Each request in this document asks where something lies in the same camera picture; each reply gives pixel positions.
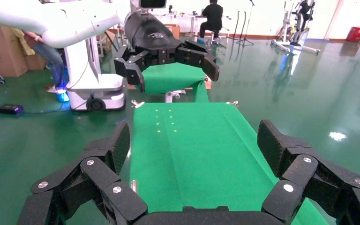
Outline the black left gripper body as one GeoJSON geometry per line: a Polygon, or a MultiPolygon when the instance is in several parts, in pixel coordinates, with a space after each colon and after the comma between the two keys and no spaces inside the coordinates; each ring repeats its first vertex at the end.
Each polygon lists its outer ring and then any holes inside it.
{"type": "Polygon", "coordinates": [[[152,14],[132,13],[125,22],[124,31],[138,55],[147,51],[142,56],[146,66],[175,62],[181,41],[152,14]]]}

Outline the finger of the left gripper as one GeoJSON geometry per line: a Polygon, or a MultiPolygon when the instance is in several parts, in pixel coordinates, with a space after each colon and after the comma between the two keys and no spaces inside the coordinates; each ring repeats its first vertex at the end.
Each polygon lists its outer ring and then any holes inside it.
{"type": "Polygon", "coordinates": [[[151,65],[151,54],[149,51],[131,49],[129,45],[119,48],[114,55],[115,73],[124,77],[128,84],[145,92],[145,79],[142,74],[151,65]]]}
{"type": "Polygon", "coordinates": [[[201,68],[213,81],[219,79],[220,68],[217,58],[207,46],[195,41],[185,40],[176,48],[176,62],[184,65],[201,68]]]}

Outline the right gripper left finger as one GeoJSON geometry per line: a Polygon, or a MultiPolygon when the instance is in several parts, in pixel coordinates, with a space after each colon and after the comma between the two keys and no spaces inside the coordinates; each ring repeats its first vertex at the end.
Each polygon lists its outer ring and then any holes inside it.
{"type": "Polygon", "coordinates": [[[110,136],[91,141],[74,162],[36,181],[18,224],[63,225],[89,201],[110,224],[134,224],[148,207],[120,178],[129,149],[130,130],[123,121],[110,136]]]}

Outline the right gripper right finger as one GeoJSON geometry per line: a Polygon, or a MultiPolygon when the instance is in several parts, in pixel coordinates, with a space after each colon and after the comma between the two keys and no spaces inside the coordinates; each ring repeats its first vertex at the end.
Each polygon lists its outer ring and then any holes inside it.
{"type": "Polygon", "coordinates": [[[305,199],[317,202],[338,225],[360,225],[360,175],[332,163],[304,140],[262,120],[257,145],[278,182],[262,212],[289,225],[305,199]]]}

